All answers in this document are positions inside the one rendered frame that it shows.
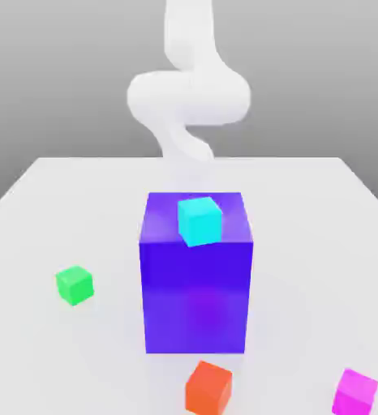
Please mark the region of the small orange cube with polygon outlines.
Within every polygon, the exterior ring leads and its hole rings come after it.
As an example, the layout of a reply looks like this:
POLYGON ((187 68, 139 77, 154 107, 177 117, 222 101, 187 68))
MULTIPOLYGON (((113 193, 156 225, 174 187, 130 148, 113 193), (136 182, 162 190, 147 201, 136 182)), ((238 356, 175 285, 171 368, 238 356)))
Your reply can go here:
POLYGON ((199 361, 185 385, 185 409, 196 415, 223 415, 232 393, 233 374, 199 361))

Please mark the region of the large purple box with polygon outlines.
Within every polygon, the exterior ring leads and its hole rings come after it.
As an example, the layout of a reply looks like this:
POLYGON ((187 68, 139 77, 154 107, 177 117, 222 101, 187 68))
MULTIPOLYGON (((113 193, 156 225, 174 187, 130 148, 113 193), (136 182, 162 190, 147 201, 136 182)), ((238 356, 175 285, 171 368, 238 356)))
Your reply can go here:
POLYGON ((189 247, 178 232, 178 201, 196 196, 148 194, 139 240, 147 353, 245 350, 254 242, 243 197, 212 193, 222 240, 189 247))

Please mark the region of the small cyan cube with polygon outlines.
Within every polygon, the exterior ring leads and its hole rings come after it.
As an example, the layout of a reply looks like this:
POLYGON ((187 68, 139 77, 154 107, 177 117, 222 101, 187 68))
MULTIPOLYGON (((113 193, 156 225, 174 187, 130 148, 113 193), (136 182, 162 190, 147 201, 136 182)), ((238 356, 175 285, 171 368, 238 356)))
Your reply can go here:
POLYGON ((178 233, 189 247, 220 242, 222 210, 210 196, 178 201, 178 233))

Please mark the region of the small green cube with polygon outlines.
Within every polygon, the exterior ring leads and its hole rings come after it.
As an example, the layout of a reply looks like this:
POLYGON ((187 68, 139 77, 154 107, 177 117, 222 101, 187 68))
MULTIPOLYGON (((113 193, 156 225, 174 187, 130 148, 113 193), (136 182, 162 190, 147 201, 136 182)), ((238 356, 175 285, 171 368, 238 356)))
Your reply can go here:
POLYGON ((80 266, 73 266, 56 274, 59 295, 76 306, 94 294, 92 274, 80 266))

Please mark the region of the small magenta cube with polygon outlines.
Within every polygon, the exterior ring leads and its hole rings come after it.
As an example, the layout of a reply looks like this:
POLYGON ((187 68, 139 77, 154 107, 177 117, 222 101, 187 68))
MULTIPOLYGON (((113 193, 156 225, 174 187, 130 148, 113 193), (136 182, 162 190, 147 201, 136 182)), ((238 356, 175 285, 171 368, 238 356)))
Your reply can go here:
POLYGON ((334 415, 370 415, 378 381, 346 368, 333 399, 334 415))

